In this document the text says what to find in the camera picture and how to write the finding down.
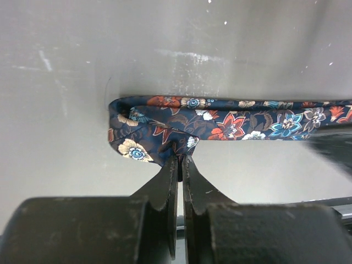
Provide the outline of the navy floral long tie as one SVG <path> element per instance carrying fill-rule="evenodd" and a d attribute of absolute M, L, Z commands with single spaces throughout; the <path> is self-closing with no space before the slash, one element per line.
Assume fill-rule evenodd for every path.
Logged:
<path fill-rule="evenodd" d="M 191 155 L 201 140 L 305 140 L 351 122 L 351 101 L 236 101 L 131 96 L 109 106 L 108 141 L 125 158 L 164 165 Z"/>

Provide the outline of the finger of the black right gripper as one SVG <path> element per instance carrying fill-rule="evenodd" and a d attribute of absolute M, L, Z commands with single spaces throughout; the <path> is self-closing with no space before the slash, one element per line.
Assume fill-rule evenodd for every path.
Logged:
<path fill-rule="evenodd" d="M 351 128 L 319 128 L 305 141 L 351 180 Z"/>

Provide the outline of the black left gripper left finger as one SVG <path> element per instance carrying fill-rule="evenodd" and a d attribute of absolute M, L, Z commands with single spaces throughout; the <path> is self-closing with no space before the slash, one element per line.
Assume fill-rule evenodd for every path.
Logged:
<path fill-rule="evenodd" d="M 145 198 L 138 260 L 174 260 L 177 237 L 178 158 L 171 156 L 132 198 Z"/>

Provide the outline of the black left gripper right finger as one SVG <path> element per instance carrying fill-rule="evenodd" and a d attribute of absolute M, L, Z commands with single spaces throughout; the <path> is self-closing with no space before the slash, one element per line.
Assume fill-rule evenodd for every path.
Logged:
<path fill-rule="evenodd" d="M 199 172 L 191 156 L 183 157 L 180 169 L 183 183 L 186 262 L 215 263 L 208 205 L 236 202 L 219 191 Z"/>

